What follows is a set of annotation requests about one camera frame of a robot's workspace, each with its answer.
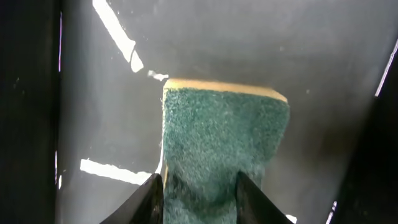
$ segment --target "green sponge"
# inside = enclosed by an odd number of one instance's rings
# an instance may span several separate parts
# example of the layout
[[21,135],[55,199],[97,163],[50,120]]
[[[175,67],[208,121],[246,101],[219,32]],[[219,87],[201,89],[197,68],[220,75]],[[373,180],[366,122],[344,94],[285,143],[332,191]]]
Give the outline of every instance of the green sponge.
[[287,100],[267,88],[170,79],[163,104],[164,224],[236,223],[236,174],[260,187]]

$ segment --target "gray surface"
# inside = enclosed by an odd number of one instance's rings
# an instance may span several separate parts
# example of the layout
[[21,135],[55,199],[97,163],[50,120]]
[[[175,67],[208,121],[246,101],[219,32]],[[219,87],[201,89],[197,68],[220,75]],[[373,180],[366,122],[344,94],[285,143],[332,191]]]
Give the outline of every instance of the gray surface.
[[91,5],[65,5],[58,223],[98,223],[136,185],[80,159],[154,172],[163,82],[270,86],[291,120],[264,191],[298,223],[325,223],[398,31],[394,0],[111,1],[145,68],[133,73]]

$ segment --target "sponge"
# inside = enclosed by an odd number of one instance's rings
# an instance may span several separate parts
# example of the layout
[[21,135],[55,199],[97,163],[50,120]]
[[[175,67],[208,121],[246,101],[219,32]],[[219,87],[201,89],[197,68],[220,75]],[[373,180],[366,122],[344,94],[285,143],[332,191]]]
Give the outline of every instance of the sponge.
[[289,120],[262,87],[170,79],[164,85],[164,224],[236,223],[236,176],[260,187]]

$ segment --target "green scouring pad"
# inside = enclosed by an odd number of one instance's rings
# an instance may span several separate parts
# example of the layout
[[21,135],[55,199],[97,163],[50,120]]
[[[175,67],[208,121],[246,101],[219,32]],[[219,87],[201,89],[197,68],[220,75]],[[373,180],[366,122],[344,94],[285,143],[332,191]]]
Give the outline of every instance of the green scouring pad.
[[164,224],[236,223],[236,174],[243,171],[260,187],[288,120],[287,100],[274,90],[168,80]]

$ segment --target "scrubbing pad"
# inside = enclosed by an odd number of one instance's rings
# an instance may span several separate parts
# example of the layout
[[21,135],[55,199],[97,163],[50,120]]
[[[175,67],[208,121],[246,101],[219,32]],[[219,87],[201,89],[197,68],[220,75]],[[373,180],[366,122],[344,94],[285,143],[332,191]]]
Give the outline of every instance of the scrubbing pad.
[[267,88],[170,79],[163,104],[164,224],[236,223],[236,175],[260,186],[287,100]]

